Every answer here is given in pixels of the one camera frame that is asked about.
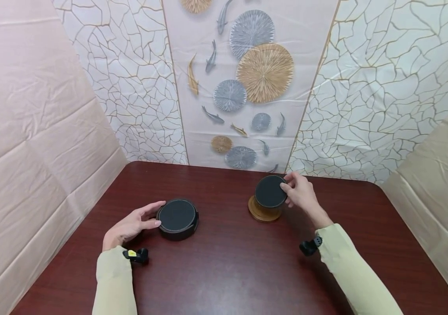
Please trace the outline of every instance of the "fish print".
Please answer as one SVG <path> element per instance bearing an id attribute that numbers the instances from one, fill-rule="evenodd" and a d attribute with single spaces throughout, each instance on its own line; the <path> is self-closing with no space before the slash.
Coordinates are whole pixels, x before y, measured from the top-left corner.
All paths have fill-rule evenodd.
<path id="1" fill-rule="evenodd" d="M 217 115 L 210 114 L 207 112 L 206 107 L 204 107 L 204 106 L 201 106 L 201 107 L 203 107 L 203 111 L 205 112 L 205 114 L 208 117 L 210 117 L 211 120 L 213 120 L 213 122 L 224 123 L 224 120 L 222 118 L 220 118 L 218 114 Z"/>
<path id="2" fill-rule="evenodd" d="M 199 90 L 198 90 L 199 81 L 195 80 L 194 72 L 192 71 L 192 63 L 194 61 L 194 58 L 195 58 L 195 54 L 194 54 L 194 57 L 191 59 L 191 62 L 189 63 L 187 73 L 189 75 L 189 87 L 191 88 L 191 91 L 194 93 L 194 95 L 198 95 L 199 94 Z"/>
<path id="3" fill-rule="evenodd" d="M 262 144 L 263 144 L 263 151 L 264 151 L 264 155 L 265 156 L 267 156 L 268 154 L 269 154 L 269 146 L 267 145 L 267 143 L 266 142 L 263 142 L 261 139 L 258 139 L 260 142 L 262 142 Z"/>
<path id="4" fill-rule="evenodd" d="M 227 24 L 225 21 L 225 16 L 227 14 L 227 7 L 229 7 L 229 4 L 232 0 L 228 0 L 222 10 L 220 11 L 219 19 L 217 20 L 217 30 L 219 32 L 219 35 L 221 35 L 224 32 L 224 27 Z"/>
<path id="5" fill-rule="evenodd" d="M 274 173 L 276 172 L 276 169 L 278 168 L 278 163 L 276 163 L 276 165 L 274 166 L 274 169 L 271 169 L 270 171 L 268 171 L 268 173 Z"/>
<path id="6" fill-rule="evenodd" d="M 280 136 L 285 131 L 285 116 L 283 116 L 282 113 L 280 113 L 280 115 L 281 115 L 281 125 L 279 127 L 277 127 L 277 130 L 276 130 L 277 136 Z"/>
<path id="7" fill-rule="evenodd" d="M 213 40 L 212 44 L 213 44 L 213 53 L 210 56 L 210 59 L 206 60 L 206 73 L 210 73 L 210 71 L 215 66 L 215 57 L 217 56 L 217 44 L 215 43 L 215 40 Z"/>
<path id="8" fill-rule="evenodd" d="M 245 132 L 245 129 L 243 129 L 243 128 L 240 129 L 240 128 L 234 126 L 234 123 L 231 123 L 231 128 L 236 130 L 241 136 L 248 137 L 247 133 Z"/>

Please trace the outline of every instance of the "table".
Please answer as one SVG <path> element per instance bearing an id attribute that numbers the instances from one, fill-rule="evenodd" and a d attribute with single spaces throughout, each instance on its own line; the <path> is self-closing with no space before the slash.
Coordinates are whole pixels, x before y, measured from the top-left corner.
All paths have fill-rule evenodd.
<path id="1" fill-rule="evenodd" d="M 90 314 L 107 229 L 135 208 L 173 198 L 190 199 L 200 224 L 181 242 L 151 230 L 128 245 L 149 249 L 150 263 L 133 267 L 139 314 L 352 314 L 319 254 L 300 252 L 300 241 L 314 232 L 300 210 L 284 211 L 273 223 L 248 212 L 248 198 L 266 175 L 130 163 L 12 314 Z M 405 314 L 448 314 L 448 286 L 379 187 L 310 180 Z"/>

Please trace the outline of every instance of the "light green sleeve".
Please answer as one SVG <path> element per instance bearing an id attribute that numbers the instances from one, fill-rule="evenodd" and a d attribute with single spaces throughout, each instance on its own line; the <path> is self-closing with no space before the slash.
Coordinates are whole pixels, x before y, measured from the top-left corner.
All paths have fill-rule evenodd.
<path id="1" fill-rule="evenodd" d="M 400 315 L 397 302 L 357 252 L 339 224 L 316 230 L 322 238 L 321 261 L 327 265 L 358 315 Z"/>
<path id="2" fill-rule="evenodd" d="M 92 315 L 137 315 L 131 263 L 117 246 L 102 252 L 97 262 L 97 294 Z"/>

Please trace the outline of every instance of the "gold fish illustration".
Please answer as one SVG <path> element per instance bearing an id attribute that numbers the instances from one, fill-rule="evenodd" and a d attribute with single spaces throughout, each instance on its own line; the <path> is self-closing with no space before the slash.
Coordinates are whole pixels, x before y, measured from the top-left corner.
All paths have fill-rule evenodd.
<path id="1" fill-rule="evenodd" d="M 194 54 L 194 57 L 191 59 L 191 62 L 189 63 L 187 71 L 188 71 L 188 75 L 189 75 L 189 87 L 191 88 L 191 91 L 194 93 L 194 95 L 198 95 L 199 94 L 199 91 L 198 91 L 199 81 L 195 80 L 194 72 L 192 71 L 192 63 L 194 61 L 194 58 L 195 58 L 195 54 Z"/>
<path id="2" fill-rule="evenodd" d="M 240 128 L 234 126 L 234 123 L 231 123 L 231 128 L 236 130 L 241 136 L 248 137 L 247 133 L 245 132 L 245 129 L 243 129 L 243 128 L 240 129 Z"/>

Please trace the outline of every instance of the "coaster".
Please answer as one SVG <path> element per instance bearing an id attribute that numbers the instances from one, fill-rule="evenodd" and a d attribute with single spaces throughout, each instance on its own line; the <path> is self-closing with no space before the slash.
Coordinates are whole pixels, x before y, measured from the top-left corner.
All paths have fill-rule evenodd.
<path id="1" fill-rule="evenodd" d="M 189 200 L 174 199 L 157 212 L 157 219 L 161 221 L 160 231 L 164 238 L 182 241 L 194 234 L 199 213 Z"/>
<path id="2" fill-rule="evenodd" d="M 251 196 L 248 199 L 248 211 L 250 211 L 254 219 L 260 222 L 273 222 L 281 215 L 281 209 L 265 208 L 257 202 L 255 196 Z"/>
<path id="3" fill-rule="evenodd" d="M 285 180 L 277 175 L 269 175 L 261 179 L 256 186 L 255 198 L 264 208 L 277 208 L 287 199 L 287 194 L 281 189 L 280 183 Z"/>

